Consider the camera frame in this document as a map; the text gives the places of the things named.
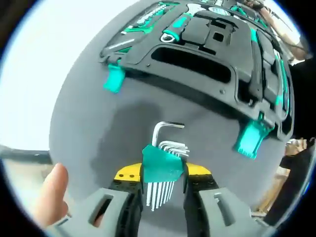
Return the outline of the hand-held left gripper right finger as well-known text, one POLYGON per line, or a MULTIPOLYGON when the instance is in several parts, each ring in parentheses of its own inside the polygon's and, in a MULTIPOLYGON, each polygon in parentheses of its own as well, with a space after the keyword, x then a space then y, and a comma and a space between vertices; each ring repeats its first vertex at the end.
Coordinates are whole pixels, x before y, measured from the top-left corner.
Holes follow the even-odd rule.
POLYGON ((250 207, 219 187, 205 167, 184 164, 184 205, 189 237, 271 237, 274 227, 251 215, 250 207))

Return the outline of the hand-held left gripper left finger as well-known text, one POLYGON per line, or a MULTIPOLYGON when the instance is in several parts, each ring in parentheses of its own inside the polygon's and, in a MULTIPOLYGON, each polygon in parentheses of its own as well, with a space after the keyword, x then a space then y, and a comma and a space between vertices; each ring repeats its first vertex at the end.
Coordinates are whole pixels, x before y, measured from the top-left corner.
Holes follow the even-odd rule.
POLYGON ((82 200, 70 217, 48 227, 58 237, 136 237, 143 211, 142 165, 120 169, 108 188, 82 200))

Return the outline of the person's left hand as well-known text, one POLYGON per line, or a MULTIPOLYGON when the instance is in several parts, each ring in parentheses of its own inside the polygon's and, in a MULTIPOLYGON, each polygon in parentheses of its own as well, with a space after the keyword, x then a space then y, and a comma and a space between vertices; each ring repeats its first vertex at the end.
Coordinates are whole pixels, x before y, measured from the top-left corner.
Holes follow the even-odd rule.
POLYGON ((55 164, 45 178, 34 208, 34 219, 45 228, 61 220, 68 213, 64 201, 68 185, 68 171, 61 163, 55 164))

